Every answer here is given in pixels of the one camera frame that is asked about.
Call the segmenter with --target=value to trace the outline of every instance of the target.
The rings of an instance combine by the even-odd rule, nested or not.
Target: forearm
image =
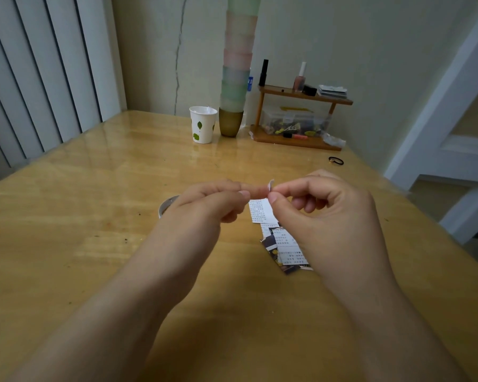
[[[465,373],[394,279],[344,302],[356,328],[367,380],[466,381]]]
[[[126,266],[86,302],[10,381],[132,380],[171,305],[163,279]]]

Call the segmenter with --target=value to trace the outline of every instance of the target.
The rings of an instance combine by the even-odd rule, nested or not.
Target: small black box
[[[303,87],[303,94],[308,96],[315,96],[317,95],[317,89],[308,84],[305,84]]]

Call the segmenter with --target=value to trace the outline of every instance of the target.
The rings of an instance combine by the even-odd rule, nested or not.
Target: hand
[[[220,224],[234,222],[250,199],[267,194],[267,185],[230,180],[191,186],[166,210],[130,264],[137,273],[168,282],[173,307],[191,291],[216,245]]]
[[[286,197],[292,196],[292,203]],[[347,304],[369,287],[394,284],[384,236],[369,192],[325,170],[273,188],[268,195],[280,224],[296,239],[312,268]],[[316,209],[326,210],[315,217]]]

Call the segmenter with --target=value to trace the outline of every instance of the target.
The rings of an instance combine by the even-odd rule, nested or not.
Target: vertical blinds
[[[0,0],[0,179],[124,109],[111,0]]]

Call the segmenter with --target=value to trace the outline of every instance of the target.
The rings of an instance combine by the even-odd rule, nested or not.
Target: gold cup
[[[229,112],[220,109],[220,132],[221,135],[224,136],[232,136],[235,137],[242,122],[242,112]]]

